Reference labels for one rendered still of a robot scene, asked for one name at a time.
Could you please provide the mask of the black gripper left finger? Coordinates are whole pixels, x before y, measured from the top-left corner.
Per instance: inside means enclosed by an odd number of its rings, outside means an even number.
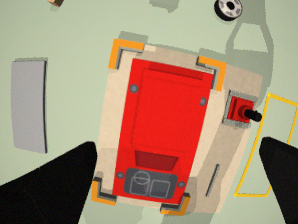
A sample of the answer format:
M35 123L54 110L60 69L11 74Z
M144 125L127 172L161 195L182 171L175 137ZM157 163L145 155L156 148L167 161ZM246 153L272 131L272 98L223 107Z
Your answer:
M98 155L93 141L0 185L0 224L78 224Z

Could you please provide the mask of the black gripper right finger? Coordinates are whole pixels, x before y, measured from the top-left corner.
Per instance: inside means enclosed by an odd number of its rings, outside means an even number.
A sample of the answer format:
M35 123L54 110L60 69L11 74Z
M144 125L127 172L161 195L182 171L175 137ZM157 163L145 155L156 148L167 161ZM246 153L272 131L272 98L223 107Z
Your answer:
M258 153L285 224L298 224L298 148L265 136Z

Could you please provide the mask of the tan flat bar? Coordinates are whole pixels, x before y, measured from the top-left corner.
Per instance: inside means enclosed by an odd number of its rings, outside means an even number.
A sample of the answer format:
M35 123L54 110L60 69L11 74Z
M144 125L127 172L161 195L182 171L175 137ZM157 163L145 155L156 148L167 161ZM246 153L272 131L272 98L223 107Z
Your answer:
M52 6L60 7L61 3L63 3L64 0L48 0L48 3L51 3Z

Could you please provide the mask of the black short cylinder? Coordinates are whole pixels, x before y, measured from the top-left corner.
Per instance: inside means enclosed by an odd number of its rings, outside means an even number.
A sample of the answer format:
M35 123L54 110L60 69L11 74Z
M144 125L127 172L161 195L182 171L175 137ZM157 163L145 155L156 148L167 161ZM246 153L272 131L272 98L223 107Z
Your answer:
M214 11L223 22L233 22L233 19L235 20L239 15L242 15L242 8L239 0L216 0L214 3Z

